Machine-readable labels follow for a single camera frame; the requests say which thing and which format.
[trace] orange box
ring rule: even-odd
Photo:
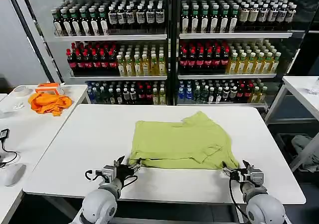
[[[35,92],[44,92],[48,94],[64,95],[63,89],[59,83],[42,83],[35,88]]]

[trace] computer mouse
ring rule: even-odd
[[[0,178],[3,185],[5,185],[6,187],[10,187],[16,184],[23,176],[25,168],[26,165],[21,163],[10,164],[1,168]]]

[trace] table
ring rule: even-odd
[[[56,197],[83,198],[98,188],[85,171],[113,165],[129,156],[135,123],[174,121],[203,111],[232,139],[234,156],[265,173],[269,194],[283,204],[304,204],[306,199],[280,150],[255,108],[79,105],[38,163],[23,190]],[[142,168],[138,180],[122,190],[123,200],[174,203],[232,203],[221,170]],[[239,185],[233,193],[243,203]]]
[[[319,96],[312,95],[307,89],[318,79],[318,76],[284,76],[284,84],[280,88],[273,104],[271,105],[266,117],[265,123],[271,121],[274,113],[283,101],[286,93],[289,91],[294,97],[317,119],[319,120]],[[303,151],[289,165],[294,172],[306,159],[319,148],[319,133],[303,149]]]
[[[53,117],[51,113],[37,114],[31,110],[27,102],[29,95],[17,98],[13,93],[10,93],[0,102],[0,110],[5,115],[4,118],[0,118],[0,130],[10,129],[9,138],[4,145],[7,150],[14,150],[19,153],[19,159],[16,163],[26,165],[23,177],[14,186],[6,187],[0,184],[0,223],[2,224],[8,223],[12,217],[21,201],[23,185],[51,141],[75,107],[87,97],[86,85],[66,86],[63,89],[66,95],[71,98],[73,104],[68,109],[63,110],[61,116]],[[24,107],[19,110],[13,110],[12,107],[19,102],[23,102]]]

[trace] cable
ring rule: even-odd
[[[12,162],[12,161],[15,160],[15,159],[17,158],[17,156],[18,156],[18,153],[17,153],[17,152],[15,152],[15,151],[7,151],[7,150],[4,148],[4,140],[1,140],[1,144],[2,144],[2,149],[4,150],[4,152],[14,153],[14,154],[15,154],[15,157],[14,157],[12,160],[8,161],[8,162],[2,162],[2,163],[0,163],[0,168],[4,167],[7,163]]]
[[[231,190],[231,180],[232,179],[229,179],[229,192],[230,192],[230,197],[231,197],[231,200],[233,200],[233,203],[235,205],[235,207],[240,211],[240,213],[248,219],[248,216],[240,209],[240,207],[238,206],[238,204],[235,202],[235,199],[234,199],[234,196],[233,196],[233,191]]]
[[[130,176],[127,176],[126,179],[124,179],[124,181],[127,180],[127,179],[129,179],[129,178],[135,178],[135,179],[134,179],[133,181],[131,181],[130,183],[125,184],[125,185],[123,186],[123,188],[126,187],[126,186],[128,186],[128,185],[130,185],[130,184],[132,184],[132,183],[134,183],[134,182],[138,179],[137,175],[130,175]]]

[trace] white wall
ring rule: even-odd
[[[48,80],[10,0],[0,0],[0,88]]]

